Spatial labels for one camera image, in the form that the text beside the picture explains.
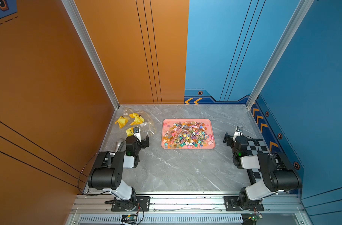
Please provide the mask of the clear ziploc bag with candies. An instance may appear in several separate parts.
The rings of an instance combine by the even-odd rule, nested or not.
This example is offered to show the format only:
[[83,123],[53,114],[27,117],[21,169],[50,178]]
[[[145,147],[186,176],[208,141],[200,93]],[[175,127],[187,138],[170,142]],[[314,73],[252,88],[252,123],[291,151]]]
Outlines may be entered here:
[[127,123],[129,122],[129,120],[131,119],[129,115],[132,112],[133,111],[130,108],[123,109],[120,117],[116,120],[115,125],[117,124],[120,129],[125,127],[127,125]]

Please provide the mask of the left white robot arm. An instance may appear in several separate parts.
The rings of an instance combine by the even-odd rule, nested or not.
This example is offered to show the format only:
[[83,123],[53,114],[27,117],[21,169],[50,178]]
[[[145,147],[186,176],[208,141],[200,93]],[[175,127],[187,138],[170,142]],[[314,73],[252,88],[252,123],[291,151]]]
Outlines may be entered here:
[[123,179],[123,170],[132,169],[140,162],[139,152],[149,147],[149,136],[139,140],[135,136],[127,137],[124,151],[98,153],[88,177],[88,186],[103,193],[111,193],[113,200],[105,201],[112,206],[112,211],[147,211],[150,197],[137,197],[135,189],[126,184]]

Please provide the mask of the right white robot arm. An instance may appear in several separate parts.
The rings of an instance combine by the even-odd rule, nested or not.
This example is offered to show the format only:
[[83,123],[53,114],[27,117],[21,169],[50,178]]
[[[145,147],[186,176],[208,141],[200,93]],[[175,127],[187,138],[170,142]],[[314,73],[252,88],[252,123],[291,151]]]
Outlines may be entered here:
[[258,153],[248,155],[249,139],[241,133],[225,134],[223,142],[232,149],[232,159],[238,169],[257,169],[261,180],[243,187],[237,198],[225,197],[226,208],[237,211],[259,209],[262,200],[273,194],[293,191],[302,187],[302,180],[285,153]]

